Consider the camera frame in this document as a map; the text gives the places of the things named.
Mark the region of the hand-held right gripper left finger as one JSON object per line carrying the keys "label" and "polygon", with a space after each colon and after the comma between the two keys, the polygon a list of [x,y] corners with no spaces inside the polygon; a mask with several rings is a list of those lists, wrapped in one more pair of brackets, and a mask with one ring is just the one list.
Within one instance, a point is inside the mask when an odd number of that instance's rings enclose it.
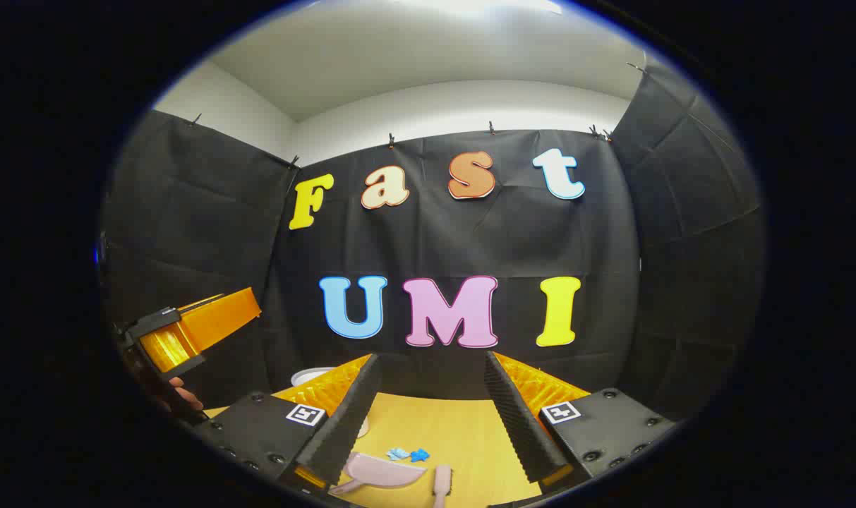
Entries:
{"label": "hand-held right gripper left finger", "polygon": [[382,357],[367,354],[283,395],[251,392],[188,429],[267,485],[324,495],[339,483],[380,384]]}

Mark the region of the ceiling light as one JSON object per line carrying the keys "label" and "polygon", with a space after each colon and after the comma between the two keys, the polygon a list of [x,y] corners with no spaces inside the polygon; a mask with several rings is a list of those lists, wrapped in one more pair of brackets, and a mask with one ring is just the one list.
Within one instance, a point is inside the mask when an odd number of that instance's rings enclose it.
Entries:
{"label": "ceiling light", "polygon": [[521,9],[557,14],[561,16],[563,8],[553,0],[391,0],[412,6],[437,8],[456,14],[477,14],[501,9]]}

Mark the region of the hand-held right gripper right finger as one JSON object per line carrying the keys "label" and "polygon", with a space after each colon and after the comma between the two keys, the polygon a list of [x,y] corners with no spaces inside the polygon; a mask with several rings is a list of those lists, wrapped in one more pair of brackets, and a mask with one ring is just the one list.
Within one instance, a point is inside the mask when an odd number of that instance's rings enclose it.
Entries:
{"label": "hand-held right gripper right finger", "polygon": [[557,494],[639,459],[677,423],[617,388],[587,392],[489,351],[483,382],[530,483]]}

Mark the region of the wooden desktop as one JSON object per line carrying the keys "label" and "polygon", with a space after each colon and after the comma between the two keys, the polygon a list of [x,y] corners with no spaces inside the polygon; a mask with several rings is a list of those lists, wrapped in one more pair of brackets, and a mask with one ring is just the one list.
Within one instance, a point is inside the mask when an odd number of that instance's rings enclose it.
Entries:
{"label": "wooden desktop", "polygon": [[432,508],[434,469],[450,465],[452,488],[446,508],[487,508],[541,494],[530,483],[498,417],[485,401],[447,401],[379,392],[368,414],[369,431],[354,450],[386,459],[390,448],[428,453],[426,472],[404,488],[364,486],[344,500],[367,508]]}

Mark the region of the white ribbed garbage bin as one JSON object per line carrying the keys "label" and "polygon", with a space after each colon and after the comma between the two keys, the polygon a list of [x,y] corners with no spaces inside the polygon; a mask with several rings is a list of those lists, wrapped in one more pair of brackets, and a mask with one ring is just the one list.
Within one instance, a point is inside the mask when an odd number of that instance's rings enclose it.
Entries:
{"label": "white ribbed garbage bin", "polygon": [[[320,367],[320,368],[309,368],[305,370],[301,370],[301,372],[297,372],[293,374],[290,382],[293,387],[301,386],[307,382],[311,382],[312,379],[318,378],[322,374],[328,373],[333,370],[334,367]],[[357,438],[361,438],[366,436],[368,431],[370,430],[370,422],[368,417],[363,419],[362,427],[358,431]]]}

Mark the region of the pink dustpan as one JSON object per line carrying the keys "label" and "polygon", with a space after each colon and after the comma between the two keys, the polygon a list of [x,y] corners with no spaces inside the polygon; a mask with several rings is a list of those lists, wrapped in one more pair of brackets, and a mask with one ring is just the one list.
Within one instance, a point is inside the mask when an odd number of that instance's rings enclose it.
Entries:
{"label": "pink dustpan", "polygon": [[353,452],[344,465],[343,473],[348,476],[347,482],[338,483],[329,488],[331,495],[343,495],[364,486],[372,488],[405,488],[421,479],[426,470],[417,466],[409,466],[398,462],[376,459],[374,456]]}

